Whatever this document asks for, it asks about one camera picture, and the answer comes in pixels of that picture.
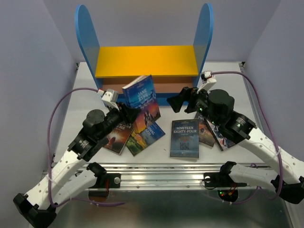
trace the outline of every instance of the tabletop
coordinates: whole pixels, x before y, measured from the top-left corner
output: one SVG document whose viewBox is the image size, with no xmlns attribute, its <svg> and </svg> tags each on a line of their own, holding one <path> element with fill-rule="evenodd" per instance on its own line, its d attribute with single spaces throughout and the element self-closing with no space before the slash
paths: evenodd
<svg viewBox="0 0 304 228">
<path fill-rule="evenodd" d="M 206 62 L 204 70 L 240 72 L 238 62 Z M 217 75 L 216 79 L 217 83 L 212 89 L 220 88 L 226 90 L 235 99 L 234 110 L 256 121 L 242 76 L 232 74 Z M 79 64 L 76 75 L 74 88 L 79 87 L 96 88 L 85 62 Z M 135 157 L 132 156 L 127 147 L 123 148 L 121 155 L 102 148 L 90 162 L 104 164 L 211 164 L 225 163 L 226 161 L 263 163 L 254 154 L 238 145 L 222 152 L 216 144 L 213 148 L 210 148 L 201 143 L 199 145 L 200 156 L 197 161 L 170 158 L 172 120 L 193 119 L 195 115 L 195 113 L 186 114 L 183 112 L 182 110 L 185 108 L 186 106 L 183 106 L 181 112 L 176 114 L 168 106 L 160 107 L 161 117 L 156 122 L 166 134 Z M 60 160 L 68 145 L 82 128 L 82 122 L 85 120 L 87 113 L 93 109 L 101 109 L 105 113 L 108 111 L 100 98 L 92 91 L 76 91 L 71 95 L 54 162 Z"/>
</svg>

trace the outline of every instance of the gray wall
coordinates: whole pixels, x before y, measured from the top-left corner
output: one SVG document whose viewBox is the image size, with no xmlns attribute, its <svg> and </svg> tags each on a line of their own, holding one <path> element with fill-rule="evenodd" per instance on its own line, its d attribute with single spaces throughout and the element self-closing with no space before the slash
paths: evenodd
<svg viewBox="0 0 304 228">
<path fill-rule="evenodd" d="M 245 61 L 280 0 L 44 0 L 72 56 L 84 61 L 74 12 L 85 4 L 101 46 L 192 45 L 199 13 L 213 5 L 214 33 L 207 60 Z"/>
<path fill-rule="evenodd" d="M 42 0 L 0 1 L 0 227 L 23 227 L 12 200 L 41 178 L 47 124 L 76 65 Z M 56 144 L 65 103 L 54 121 Z"/>
<path fill-rule="evenodd" d="M 278 143 L 304 161 L 304 1 L 283 0 L 245 70 L 257 86 Z M 304 225 L 304 202 L 298 206 Z"/>
</svg>

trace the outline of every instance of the yellow shelf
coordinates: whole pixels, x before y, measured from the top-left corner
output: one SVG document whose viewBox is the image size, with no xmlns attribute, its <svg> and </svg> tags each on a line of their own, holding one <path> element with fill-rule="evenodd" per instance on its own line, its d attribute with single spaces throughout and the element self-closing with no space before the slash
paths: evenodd
<svg viewBox="0 0 304 228">
<path fill-rule="evenodd" d="M 193 46 L 100 47 L 96 78 L 141 75 L 197 76 Z"/>
</svg>

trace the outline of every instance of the jane eyre book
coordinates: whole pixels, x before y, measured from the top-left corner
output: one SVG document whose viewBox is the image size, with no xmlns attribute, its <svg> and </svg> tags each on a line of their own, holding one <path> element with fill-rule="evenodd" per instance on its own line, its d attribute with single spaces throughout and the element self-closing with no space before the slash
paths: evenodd
<svg viewBox="0 0 304 228">
<path fill-rule="evenodd" d="M 219 126 L 215 126 L 213 123 L 211 123 L 208 120 L 207 120 L 207 125 L 208 125 L 208 128 L 212 131 L 212 133 L 215 137 L 215 140 L 221 151 L 225 151 L 235 145 L 234 142 L 232 142 L 231 140 L 222 136 L 222 134 L 219 132 Z"/>
<path fill-rule="evenodd" d="M 133 130 L 133 126 L 131 124 L 126 125 L 126 124 L 120 123 L 117 127 L 115 127 L 112 130 L 111 133 L 109 133 L 107 135 L 109 142 L 104 147 L 106 149 L 120 155 L 132 130 Z"/>
<path fill-rule="evenodd" d="M 208 128 L 206 120 L 199 113 L 196 113 L 194 119 L 199 120 L 199 142 L 213 147 L 215 143 L 215 139 L 213 133 Z"/>
<path fill-rule="evenodd" d="M 139 134 L 132 131 L 126 146 L 131 154 L 136 156 L 164 135 L 165 132 L 159 126 L 152 124 Z"/>
<path fill-rule="evenodd" d="M 172 121 L 170 157 L 199 158 L 198 120 Z"/>
<path fill-rule="evenodd" d="M 131 108 L 142 110 L 133 124 L 136 133 L 141 133 L 148 126 L 153 125 L 153 122 L 161 116 L 151 75 L 140 76 L 124 86 L 123 94 Z"/>
</svg>

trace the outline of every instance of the bolt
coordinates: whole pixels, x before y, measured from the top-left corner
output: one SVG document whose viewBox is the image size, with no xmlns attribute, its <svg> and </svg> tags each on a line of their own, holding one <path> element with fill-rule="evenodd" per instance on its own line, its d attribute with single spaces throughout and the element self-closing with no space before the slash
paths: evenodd
<svg viewBox="0 0 304 228">
<path fill-rule="evenodd" d="M 114 183 L 115 184 L 119 184 L 120 183 L 120 178 L 119 177 L 115 177 L 114 178 Z"/>
</svg>

